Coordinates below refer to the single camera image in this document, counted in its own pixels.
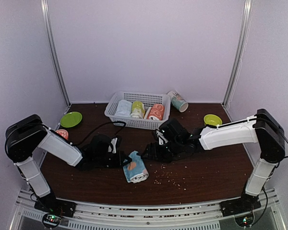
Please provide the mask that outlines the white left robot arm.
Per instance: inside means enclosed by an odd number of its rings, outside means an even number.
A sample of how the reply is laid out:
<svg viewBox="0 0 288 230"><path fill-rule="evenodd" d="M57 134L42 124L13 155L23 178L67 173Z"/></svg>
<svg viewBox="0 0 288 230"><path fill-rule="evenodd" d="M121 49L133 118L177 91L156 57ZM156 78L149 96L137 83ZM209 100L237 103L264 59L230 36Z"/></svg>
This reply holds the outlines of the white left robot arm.
<svg viewBox="0 0 288 230"><path fill-rule="evenodd" d="M46 126L33 114L11 126L5 132L5 153L18 167L40 204L49 213L59 209L59 201L51 196L51 187L33 158L35 149L42 149L80 171L94 168L121 168L132 159L119 150L121 137L98 134L89 144L73 144Z"/></svg>

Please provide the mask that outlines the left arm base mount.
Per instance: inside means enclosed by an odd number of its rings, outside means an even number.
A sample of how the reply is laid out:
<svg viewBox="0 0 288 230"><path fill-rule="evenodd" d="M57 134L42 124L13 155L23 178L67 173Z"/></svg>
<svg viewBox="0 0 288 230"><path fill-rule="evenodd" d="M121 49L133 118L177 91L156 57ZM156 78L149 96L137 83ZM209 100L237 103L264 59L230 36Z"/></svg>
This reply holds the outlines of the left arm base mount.
<svg viewBox="0 0 288 230"><path fill-rule="evenodd" d="M36 197L34 208L56 216L72 218L75 213L76 203L57 199L53 190L50 190L48 195Z"/></svg>

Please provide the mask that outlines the white plastic basket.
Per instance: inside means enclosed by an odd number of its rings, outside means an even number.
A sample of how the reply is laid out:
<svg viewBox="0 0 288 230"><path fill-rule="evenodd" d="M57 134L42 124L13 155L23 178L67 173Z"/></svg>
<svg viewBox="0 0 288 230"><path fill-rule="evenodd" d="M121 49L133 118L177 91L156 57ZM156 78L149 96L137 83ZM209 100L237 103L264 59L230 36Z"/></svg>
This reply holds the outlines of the white plastic basket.
<svg viewBox="0 0 288 230"><path fill-rule="evenodd" d="M169 114L168 95L141 92L116 92L105 110L112 122L122 121L127 127L150 130L159 128Z"/></svg>

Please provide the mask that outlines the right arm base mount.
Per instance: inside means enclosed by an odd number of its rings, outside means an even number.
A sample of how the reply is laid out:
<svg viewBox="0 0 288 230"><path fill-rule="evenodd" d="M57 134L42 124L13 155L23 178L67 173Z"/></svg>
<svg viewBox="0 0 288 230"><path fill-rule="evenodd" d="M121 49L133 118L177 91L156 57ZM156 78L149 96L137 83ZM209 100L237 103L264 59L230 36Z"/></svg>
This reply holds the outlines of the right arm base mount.
<svg viewBox="0 0 288 230"><path fill-rule="evenodd" d="M219 205L224 217L251 212L261 207L258 196L247 194L242 195L240 198L222 201Z"/></svg>

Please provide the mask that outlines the blue patterned towel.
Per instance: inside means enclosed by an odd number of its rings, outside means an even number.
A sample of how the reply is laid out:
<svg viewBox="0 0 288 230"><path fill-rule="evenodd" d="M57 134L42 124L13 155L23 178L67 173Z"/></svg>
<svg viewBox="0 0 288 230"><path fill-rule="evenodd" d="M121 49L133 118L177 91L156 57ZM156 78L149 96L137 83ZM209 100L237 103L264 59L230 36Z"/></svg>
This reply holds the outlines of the blue patterned towel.
<svg viewBox="0 0 288 230"><path fill-rule="evenodd" d="M129 157L132 161L123 167L126 181L135 184L146 180L149 173L138 151L131 152Z"/></svg>

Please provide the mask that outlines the orange bunny towel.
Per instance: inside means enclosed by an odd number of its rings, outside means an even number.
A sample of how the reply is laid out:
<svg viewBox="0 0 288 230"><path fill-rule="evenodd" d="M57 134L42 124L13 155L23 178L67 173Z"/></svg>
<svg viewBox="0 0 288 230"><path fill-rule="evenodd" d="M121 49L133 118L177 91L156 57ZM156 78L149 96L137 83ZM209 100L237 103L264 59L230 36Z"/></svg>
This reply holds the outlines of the orange bunny towel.
<svg viewBox="0 0 288 230"><path fill-rule="evenodd" d="M154 104L149 107L146 113L146 119L161 121L163 119L165 108L162 104Z"/></svg>

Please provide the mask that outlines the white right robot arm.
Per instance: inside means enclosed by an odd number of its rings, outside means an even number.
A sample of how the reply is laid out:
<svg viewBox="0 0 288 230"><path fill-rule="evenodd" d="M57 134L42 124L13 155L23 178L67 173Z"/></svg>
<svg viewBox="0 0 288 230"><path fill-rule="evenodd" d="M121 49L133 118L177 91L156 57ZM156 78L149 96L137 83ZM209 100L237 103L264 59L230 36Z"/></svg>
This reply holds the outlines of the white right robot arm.
<svg viewBox="0 0 288 230"><path fill-rule="evenodd" d="M193 155L218 147L244 143L258 143L260 157L244 187L243 196L237 200L237 208L247 211L255 203L274 168L285 158L285 137L282 126L265 109L253 116L224 125L205 125L189 132L175 118L162 123L153 131L154 143L146 146L142 159L172 162L175 157Z"/></svg>

